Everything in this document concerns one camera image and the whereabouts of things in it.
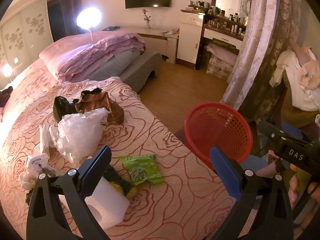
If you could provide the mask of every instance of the snack bag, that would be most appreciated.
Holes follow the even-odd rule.
[[[118,158],[128,171],[133,184],[138,185],[146,180],[153,183],[164,181],[156,164],[155,154]]]

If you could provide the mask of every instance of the silver bolt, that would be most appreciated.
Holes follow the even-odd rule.
[[[277,175],[276,175],[276,179],[279,180],[279,181],[282,180],[281,175],[277,174]]]
[[[69,176],[73,176],[73,175],[76,174],[76,172],[77,172],[77,170],[75,170],[75,169],[69,170],[69,171],[68,171],[68,175],[69,175]]]
[[[39,179],[44,179],[45,178],[45,173],[41,173],[38,178]]]
[[[253,176],[253,171],[251,171],[251,170],[246,170],[246,171],[245,171],[245,174],[246,174],[247,176],[251,177],[251,176]]]

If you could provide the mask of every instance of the cabinet door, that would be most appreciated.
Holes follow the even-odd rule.
[[[177,58],[196,63],[202,27],[180,23]]]

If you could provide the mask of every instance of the tv cabinet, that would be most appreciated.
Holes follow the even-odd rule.
[[[177,49],[179,38],[175,35],[166,35],[162,33],[164,30],[148,29],[148,28],[133,28],[123,27],[126,30],[139,34],[143,37],[146,43],[146,49],[151,49],[167,56],[167,62],[171,64],[176,63]]]

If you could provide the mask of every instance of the folded blanket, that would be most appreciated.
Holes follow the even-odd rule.
[[[86,74],[95,71],[99,66],[93,63],[102,57],[111,58],[145,46],[138,34],[127,30],[95,32],[92,36],[93,42],[90,33],[62,38],[44,49],[39,57],[55,79],[65,82],[84,70]]]

